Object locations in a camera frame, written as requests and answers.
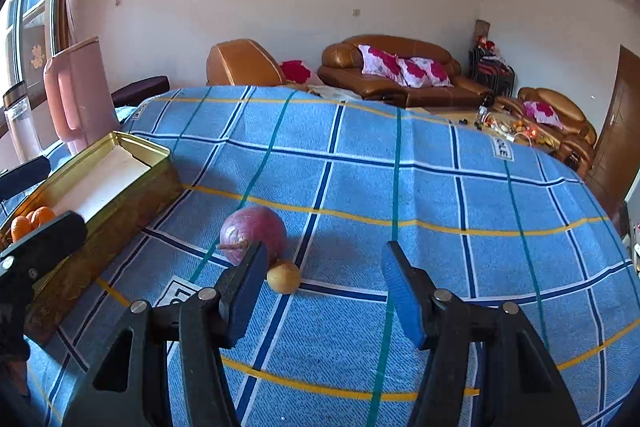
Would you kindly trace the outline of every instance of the window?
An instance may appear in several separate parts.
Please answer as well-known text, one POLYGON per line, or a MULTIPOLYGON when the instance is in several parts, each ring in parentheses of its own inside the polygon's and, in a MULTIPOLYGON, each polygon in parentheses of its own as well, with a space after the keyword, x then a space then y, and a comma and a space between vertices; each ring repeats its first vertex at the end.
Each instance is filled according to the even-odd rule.
POLYGON ((55 33, 59 1, 6 0, 0 8, 0 94, 24 80, 31 107, 44 101, 44 66, 59 51, 55 33))

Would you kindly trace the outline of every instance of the door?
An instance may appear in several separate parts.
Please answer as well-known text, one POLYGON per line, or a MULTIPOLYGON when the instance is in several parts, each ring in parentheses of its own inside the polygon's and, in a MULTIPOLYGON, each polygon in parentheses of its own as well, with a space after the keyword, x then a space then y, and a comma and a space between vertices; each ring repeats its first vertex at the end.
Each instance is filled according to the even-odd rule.
POLYGON ((607 120, 587 186, 609 217, 620 208, 640 167, 640 57, 620 46, 607 120))

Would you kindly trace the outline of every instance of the gold tin box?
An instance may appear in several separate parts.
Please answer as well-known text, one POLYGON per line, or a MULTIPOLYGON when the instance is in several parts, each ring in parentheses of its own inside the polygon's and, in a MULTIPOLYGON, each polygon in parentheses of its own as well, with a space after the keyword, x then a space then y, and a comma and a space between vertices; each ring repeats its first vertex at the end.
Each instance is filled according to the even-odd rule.
POLYGON ((170 150, 137 136, 112 132, 50 175, 0 229, 0 250, 3 250, 9 246, 14 217, 25 216, 41 206, 54 207, 118 145, 150 169, 88 220, 84 247, 34 285, 35 296, 27 310, 24 331, 40 346, 47 344, 82 292, 114 257, 182 192, 170 150))

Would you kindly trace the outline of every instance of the pink plastic jug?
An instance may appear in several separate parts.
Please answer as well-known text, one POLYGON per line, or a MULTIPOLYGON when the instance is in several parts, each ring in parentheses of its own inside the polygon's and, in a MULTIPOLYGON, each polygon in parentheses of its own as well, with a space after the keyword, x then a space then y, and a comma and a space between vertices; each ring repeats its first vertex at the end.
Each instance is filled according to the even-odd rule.
POLYGON ((44 87, 53 126, 72 154, 119 128, 98 37, 51 57, 44 68, 44 87))

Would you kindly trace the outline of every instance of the silver bolt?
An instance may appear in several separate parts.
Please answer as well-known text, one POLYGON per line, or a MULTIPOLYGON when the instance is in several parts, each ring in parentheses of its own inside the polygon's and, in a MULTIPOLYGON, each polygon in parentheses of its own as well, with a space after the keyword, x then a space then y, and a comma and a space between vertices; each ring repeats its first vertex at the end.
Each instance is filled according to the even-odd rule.
POLYGON ((444 288, 438 288, 433 292, 433 296, 435 297, 436 301, 440 302, 449 302, 452 297, 451 292, 444 288))
POLYGON ((146 310, 146 302, 145 301, 135 301, 131 305, 131 313, 142 313, 146 310))
POLYGON ((198 292, 198 298, 201 301, 210 301, 216 296, 216 291, 213 288, 203 288, 198 292))
POLYGON ((14 263, 15 257, 13 255, 9 255, 2 260, 2 268, 5 270, 9 270, 11 265, 14 263))
POLYGON ((507 301, 502 305, 502 309, 510 315, 515 315, 520 311, 520 306, 515 302, 507 301))

